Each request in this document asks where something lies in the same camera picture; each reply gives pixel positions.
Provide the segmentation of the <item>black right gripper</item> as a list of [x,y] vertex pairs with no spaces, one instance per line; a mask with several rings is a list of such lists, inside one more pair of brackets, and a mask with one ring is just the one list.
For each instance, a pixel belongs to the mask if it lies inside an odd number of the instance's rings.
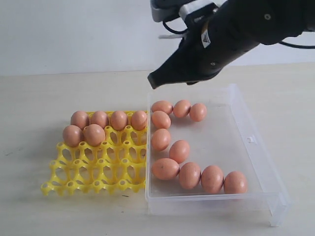
[[169,83],[190,83],[209,80],[259,43],[246,35],[239,22],[236,7],[220,7],[210,13],[181,14],[187,28],[175,61],[168,58],[147,79],[152,89]]

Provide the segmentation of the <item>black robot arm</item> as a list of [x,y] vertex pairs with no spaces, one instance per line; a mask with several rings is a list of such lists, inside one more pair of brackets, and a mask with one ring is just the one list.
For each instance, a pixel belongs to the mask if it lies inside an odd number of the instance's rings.
[[288,37],[315,30],[312,0],[153,0],[155,22],[167,26],[181,18],[178,49],[148,80],[156,89],[166,84],[196,84],[221,70],[256,46],[284,44]]

